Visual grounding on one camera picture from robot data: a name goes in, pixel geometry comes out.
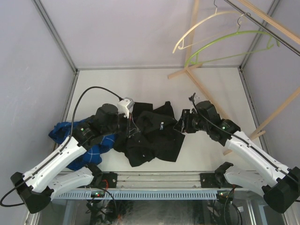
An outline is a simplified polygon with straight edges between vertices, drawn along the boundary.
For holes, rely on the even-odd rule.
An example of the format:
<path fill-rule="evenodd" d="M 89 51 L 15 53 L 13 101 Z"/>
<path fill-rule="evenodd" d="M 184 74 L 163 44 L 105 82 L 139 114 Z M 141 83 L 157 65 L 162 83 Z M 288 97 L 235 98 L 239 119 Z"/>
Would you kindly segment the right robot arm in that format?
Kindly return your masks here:
<path fill-rule="evenodd" d="M 221 187 L 228 184 L 246 188 L 261 197 L 277 213 L 285 213 L 300 197 L 300 169 L 290 168 L 258 147 L 232 120 L 222 119 L 208 100 L 195 101 L 191 109 L 182 110 L 175 130 L 193 134 L 205 132 L 211 140 L 236 153 L 255 171 L 245 171 L 230 162 L 224 162 L 214 172 Z"/>

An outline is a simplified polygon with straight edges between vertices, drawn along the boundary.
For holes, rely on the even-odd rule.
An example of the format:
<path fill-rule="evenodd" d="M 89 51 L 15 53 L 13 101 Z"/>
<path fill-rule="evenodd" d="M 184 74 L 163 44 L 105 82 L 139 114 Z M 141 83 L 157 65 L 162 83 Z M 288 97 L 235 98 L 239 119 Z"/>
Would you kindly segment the blue plaid shirt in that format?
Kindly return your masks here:
<path fill-rule="evenodd" d="M 57 144 L 62 144 L 70 135 L 71 122 L 57 123 L 48 136 Z M 113 148 L 117 135 L 111 134 L 104 136 L 100 142 L 94 143 L 93 146 L 84 144 L 84 147 L 90 147 L 82 155 L 71 161 L 66 168 L 72 171 L 78 171 L 87 164 L 99 165 L 102 162 L 101 154 L 107 153 Z"/>

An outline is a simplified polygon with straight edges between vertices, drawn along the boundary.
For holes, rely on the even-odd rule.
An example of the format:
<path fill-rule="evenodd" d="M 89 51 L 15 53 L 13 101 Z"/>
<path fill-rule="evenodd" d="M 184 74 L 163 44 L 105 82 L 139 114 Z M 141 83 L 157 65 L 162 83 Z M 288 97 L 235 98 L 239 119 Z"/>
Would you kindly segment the black shirt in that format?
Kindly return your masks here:
<path fill-rule="evenodd" d="M 176 131 L 177 120 L 171 102 L 154 109 L 153 104 L 136 102 L 133 121 L 139 132 L 131 137 L 125 133 L 116 136 L 113 149 L 125 154 L 132 167 L 140 166 L 155 158 L 176 162 L 185 135 Z"/>

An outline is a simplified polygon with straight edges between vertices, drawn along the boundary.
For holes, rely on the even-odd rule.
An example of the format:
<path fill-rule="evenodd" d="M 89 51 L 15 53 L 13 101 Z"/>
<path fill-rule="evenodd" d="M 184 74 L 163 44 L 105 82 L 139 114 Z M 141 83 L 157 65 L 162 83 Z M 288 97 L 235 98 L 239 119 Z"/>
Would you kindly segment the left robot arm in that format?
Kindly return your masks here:
<path fill-rule="evenodd" d="M 137 126 L 132 123 L 133 106 L 134 102 L 129 98 L 117 105 L 102 105 L 96 114 L 73 128 L 71 135 L 41 163 L 25 173 L 16 172 L 11 176 L 16 192 L 31 214 L 40 212 L 65 192 L 89 185 L 96 188 L 102 184 L 102 171 L 91 163 L 70 174 L 57 175 L 104 137 L 120 132 L 132 135 L 137 131 Z"/>

